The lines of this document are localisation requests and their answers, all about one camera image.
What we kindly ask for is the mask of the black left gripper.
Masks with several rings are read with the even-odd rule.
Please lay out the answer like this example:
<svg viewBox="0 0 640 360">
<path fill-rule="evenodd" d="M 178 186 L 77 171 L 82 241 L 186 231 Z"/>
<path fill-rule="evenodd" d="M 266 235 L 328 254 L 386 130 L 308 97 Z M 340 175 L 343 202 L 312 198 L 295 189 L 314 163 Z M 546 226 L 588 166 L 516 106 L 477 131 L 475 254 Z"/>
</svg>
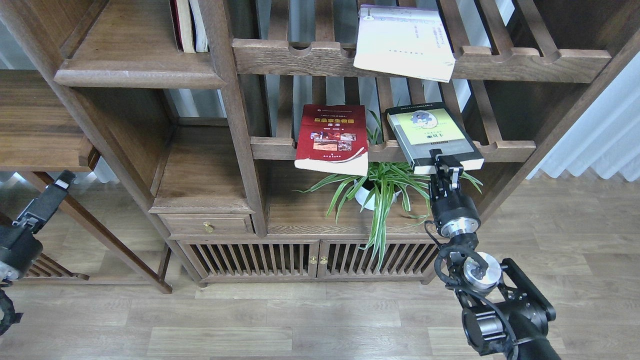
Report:
<svg viewBox="0 0 640 360">
<path fill-rule="evenodd" d="M 23 278 L 41 255 L 43 245 L 34 238 L 58 210 L 76 179 L 70 170 L 45 187 L 41 195 L 32 199 L 18 215 L 15 226 L 0 228 L 0 278 L 14 281 Z"/>
</svg>

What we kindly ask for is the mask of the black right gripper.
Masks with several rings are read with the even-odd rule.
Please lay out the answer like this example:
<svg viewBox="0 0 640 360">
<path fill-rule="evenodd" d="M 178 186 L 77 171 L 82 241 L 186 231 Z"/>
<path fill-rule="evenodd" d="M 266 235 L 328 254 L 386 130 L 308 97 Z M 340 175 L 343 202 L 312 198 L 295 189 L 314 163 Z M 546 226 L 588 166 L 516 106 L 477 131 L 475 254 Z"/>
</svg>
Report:
<svg viewBox="0 0 640 360">
<path fill-rule="evenodd" d="M 446 239 L 473 234 L 480 215 L 473 199 L 461 192 L 464 167 L 453 155 L 435 155 L 436 173 L 430 175 L 430 209 L 438 234 Z"/>
</svg>

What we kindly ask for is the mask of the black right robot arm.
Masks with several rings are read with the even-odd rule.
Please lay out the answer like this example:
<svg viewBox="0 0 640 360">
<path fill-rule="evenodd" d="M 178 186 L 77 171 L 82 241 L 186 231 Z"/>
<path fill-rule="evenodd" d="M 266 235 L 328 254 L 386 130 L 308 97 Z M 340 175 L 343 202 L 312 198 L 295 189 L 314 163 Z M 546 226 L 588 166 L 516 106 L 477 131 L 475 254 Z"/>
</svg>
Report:
<svg viewBox="0 0 640 360">
<path fill-rule="evenodd" d="M 462 307 L 462 328 L 481 356 L 502 353 L 508 360 L 557 360 L 547 339 L 556 318 L 551 303 L 514 260 L 496 260 L 477 252 L 480 217 L 473 200 L 461 191 L 462 165 L 451 155 L 432 150 L 430 207 L 438 234 L 436 275 Z"/>
</svg>

